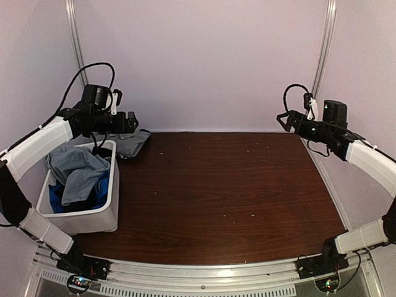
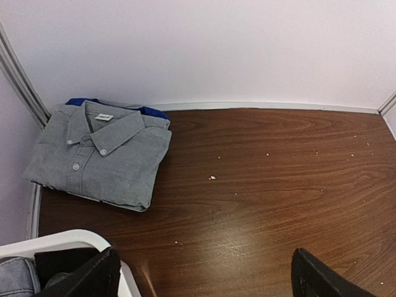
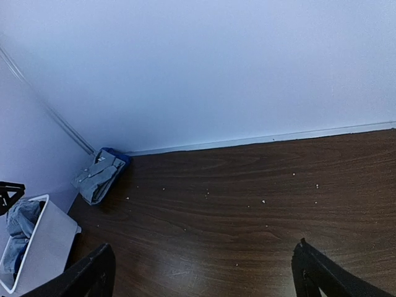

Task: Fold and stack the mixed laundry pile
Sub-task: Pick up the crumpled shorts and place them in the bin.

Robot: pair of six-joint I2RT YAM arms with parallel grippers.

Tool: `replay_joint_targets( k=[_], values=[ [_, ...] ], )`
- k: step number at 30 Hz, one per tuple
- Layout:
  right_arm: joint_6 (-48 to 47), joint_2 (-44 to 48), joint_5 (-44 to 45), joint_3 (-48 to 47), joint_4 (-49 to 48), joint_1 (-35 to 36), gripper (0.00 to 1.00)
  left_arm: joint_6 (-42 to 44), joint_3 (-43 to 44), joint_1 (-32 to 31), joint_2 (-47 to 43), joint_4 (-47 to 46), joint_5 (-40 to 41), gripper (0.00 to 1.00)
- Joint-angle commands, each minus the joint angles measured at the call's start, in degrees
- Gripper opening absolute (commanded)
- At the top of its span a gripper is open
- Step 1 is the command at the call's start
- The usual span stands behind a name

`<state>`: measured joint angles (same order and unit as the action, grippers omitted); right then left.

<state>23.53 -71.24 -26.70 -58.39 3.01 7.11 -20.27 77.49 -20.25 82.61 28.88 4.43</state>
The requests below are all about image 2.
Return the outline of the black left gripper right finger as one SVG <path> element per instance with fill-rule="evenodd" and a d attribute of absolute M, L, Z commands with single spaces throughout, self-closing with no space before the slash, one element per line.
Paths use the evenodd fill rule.
<path fill-rule="evenodd" d="M 360 296 L 374 295 L 349 282 L 309 251 L 298 248 L 291 261 L 293 296 Z"/>

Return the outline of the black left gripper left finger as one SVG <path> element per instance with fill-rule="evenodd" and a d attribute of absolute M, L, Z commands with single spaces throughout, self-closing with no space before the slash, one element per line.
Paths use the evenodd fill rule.
<path fill-rule="evenodd" d="M 120 268 L 118 251 L 106 248 L 67 278 L 63 296 L 117 296 Z"/>

